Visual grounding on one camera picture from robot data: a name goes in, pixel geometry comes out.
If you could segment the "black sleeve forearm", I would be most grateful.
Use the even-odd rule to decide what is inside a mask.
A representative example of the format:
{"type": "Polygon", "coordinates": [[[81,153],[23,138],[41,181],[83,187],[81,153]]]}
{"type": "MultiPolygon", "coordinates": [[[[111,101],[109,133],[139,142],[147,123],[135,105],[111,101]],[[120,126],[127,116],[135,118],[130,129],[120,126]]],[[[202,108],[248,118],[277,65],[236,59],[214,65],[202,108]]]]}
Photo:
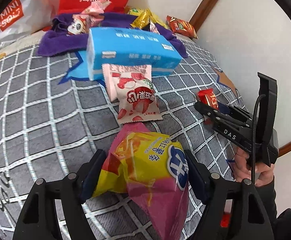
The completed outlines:
{"type": "Polygon", "coordinates": [[[256,188],[269,217],[274,239],[291,239],[291,208],[277,215],[273,171],[261,172],[256,188]]]}

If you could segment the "person's right hand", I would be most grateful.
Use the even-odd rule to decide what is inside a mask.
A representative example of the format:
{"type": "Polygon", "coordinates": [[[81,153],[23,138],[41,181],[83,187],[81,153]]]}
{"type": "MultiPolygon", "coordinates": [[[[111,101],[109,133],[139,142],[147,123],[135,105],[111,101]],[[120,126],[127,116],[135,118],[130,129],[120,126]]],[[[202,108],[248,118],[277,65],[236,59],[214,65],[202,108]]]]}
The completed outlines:
{"type": "MultiPolygon", "coordinates": [[[[250,179],[252,175],[252,167],[247,164],[249,154],[246,153],[239,147],[236,147],[234,155],[234,165],[233,165],[233,174],[237,182],[241,182],[244,179],[250,179]]],[[[267,166],[264,163],[256,163],[255,174],[259,174],[259,177],[255,180],[256,187],[262,187],[270,184],[274,179],[274,164],[267,166]]]]}

